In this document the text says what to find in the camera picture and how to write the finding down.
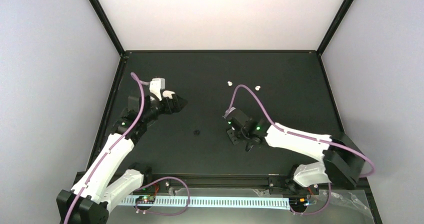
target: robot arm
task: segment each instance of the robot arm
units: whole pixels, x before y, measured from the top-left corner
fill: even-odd
[[[361,152],[346,134],[314,134],[276,123],[283,132],[268,121],[254,120],[236,108],[230,109],[224,117],[231,125],[231,129],[227,131],[231,141],[233,144],[245,144],[247,152],[253,145],[268,145],[316,160],[311,164],[294,166],[290,179],[286,180],[287,189],[295,191],[323,183],[333,183],[348,190],[356,187],[365,161],[349,151],[329,144],[337,143]]]
[[[140,110],[141,97],[128,98],[128,108],[124,109],[121,118],[112,127],[106,144],[91,167],[71,191],[62,190],[57,196],[56,202],[62,222],[79,192],[80,197],[73,207],[68,223],[106,223],[109,213],[127,195],[143,184],[151,182],[151,168],[133,164],[118,180],[108,186],[123,159],[147,131],[148,124],[156,120],[159,115],[177,113],[186,106],[186,100],[173,91],[163,91],[164,88],[163,78],[154,78],[150,82],[150,96],[145,97],[143,110]],[[128,130],[139,112],[142,112],[142,115],[135,126],[125,138],[113,146]]]

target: black enclosure frame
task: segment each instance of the black enclosure frame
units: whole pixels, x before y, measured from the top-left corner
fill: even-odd
[[[98,150],[101,148],[102,143],[104,143],[104,137],[105,137],[105,133],[107,131],[107,125],[108,125],[108,120],[111,116],[111,111],[112,111],[112,107],[113,104],[115,102],[116,99],[116,95],[118,92],[118,87],[119,84],[123,78],[123,74],[124,74],[124,70],[127,64],[127,60],[129,58],[128,52],[126,52],[126,50],[124,50],[123,46],[121,45],[118,36],[116,35],[111,23],[109,22],[109,19],[105,13],[105,11],[103,10],[99,0],[89,0],[93,9],[95,10],[98,18],[100,19],[104,29],[106,30],[107,34],[109,35],[109,38],[111,39],[113,45],[116,48],[116,51],[118,52],[119,56],[120,56],[120,61],[116,70],[116,74],[114,76],[113,79],[113,83],[112,83],[112,87],[110,89],[108,98],[107,98],[107,102],[106,102],[106,106],[104,108],[104,112],[101,118],[101,122],[100,122],[100,126],[94,141],[94,145],[91,151],[91,155],[88,161],[88,166],[87,166],[87,170],[90,167],[90,165],[93,163],[93,161],[96,158],[96,153],[98,152]],[[349,7],[351,6],[351,4],[353,3],[354,0],[343,0],[340,8],[338,9],[333,21],[331,22],[330,27],[328,28],[327,32],[325,33],[324,38],[322,39],[319,47],[316,49],[316,51],[313,51],[313,53],[316,55],[321,70],[322,70],[322,74],[324,75],[325,78],[325,84],[326,87],[328,89],[330,98],[331,98],[331,102],[332,102],[332,106],[334,108],[334,111],[336,113],[336,118],[337,118],[337,122],[339,125],[339,128],[341,131],[343,131],[343,125],[339,116],[339,112],[337,111],[337,107],[336,107],[336,103],[334,101],[333,98],[333,94],[330,88],[330,84],[328,82],[327,79],[327,75],[326,75],[326,71],[324,69],[324,64],[323,61],[321,59],[322,54],[324,53],[326,47],[328,46],[328,44],[330,43],[333,35],[335,34],[335,32],[337,31],[337,28],[339,27],[340,23],[342,22],[344,16],[346,15],[346,13],[349,10]],[[166,51],[167,53],[169,52],[184,52],[184,51]],[[254,53],[254,52],[262,52],[262,51],[255,51],[255,50],[244,50],[243,52],[247,52],[247,53]],[[308,52],[308,51],[296,51],[296,50],[290,50],[287,52]],[[116,178],[120,177],[122,173],[116,173],[114,175],[114,177],[112,178],[111,181],[116,180]],[[84,175],[84,172],[78,172],[76,177],[75,177],[75,182],[78,181],[82,176]],[[163,177],[163,174],[157,174],[154,173],[153,170],[153,179],[158,179]],[[190,174],[181,174],[181,175],[176,175],[176,177],[182,178],[184,179],[184,181],[186,181],[186,183],[191,186],[191,187],[198,187],[198,188],[217,188],[217,187],[225,187],[225,188],[261,188],[261,189],[270,189],[271,193],[274,194],[283,194],[285,196],[288,197],[295,197],[295,195],[290,195],[289,193],[286,193],[284,191],[279,190],[278,188],[272,188],[270,187],[269,183],[273,182],[273,183],[277,183],[278,182],[278,177],[275,176],[270,176],[270,175],[258,175],[258,176],[242,176],[242,175],[215,175],[215,176],[203,176],[203,175],[190,175]],[[174,183],[171,182],[170,183],[171,186],[174,187],[180,187],[179,183]],[[368,200],[368,204],[369,207],[371,209],[371,212],[373,214],[374,217],[374,222],[376,224],[381,224],[382,220],[380,218],[380,214],[378,212],[377,209],[377,205],[376,202],[374,200],[373,197],[373,193],[371,191],[370,185],[368,183],[368,180],[366,178],[362,178],[357,186],[357,189],[359,190],[364,190],[367,200]]]

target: black table surface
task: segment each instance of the black table surface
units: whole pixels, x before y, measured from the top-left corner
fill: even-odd
[[[166,90],[188,100],[188,105],[180,113],[161,115],[123,160],[121,172],[138,162],[150,165],[157,174],[286,175],[294,164],[314,162],[290,150],[254,146],[245,152],[245,146],[231,143],[223,114],[238,84],[254,90],[275,122],[317,134],[341,130],[314,51],[133,51],[106,133],[127,106],[128,96],[140,96],[131,72],[146,82],[165,78]],[[253,117],[264,116],[244,89],[234,106]]]

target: white wall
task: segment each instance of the white wall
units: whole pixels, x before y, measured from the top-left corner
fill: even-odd
[[[119,56],[88,0],[0,0],[0,223],[59,223]]]
[[[125,50],[316,50],[343,0],[99,0]]]
[[[355,0],[323,61],[346,133],[376,164],[383,223],[422,223],[424,0]]]

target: led light strip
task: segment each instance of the led light strip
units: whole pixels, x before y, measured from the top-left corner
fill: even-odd
[[[119,206],[135,206],[140,195],[127,196]],[[185,207],[187,196],[156,196],[154,202],[139,203],[139,207]],[[261,208],[289,210],[288,198],[191,196],[191,208]]]

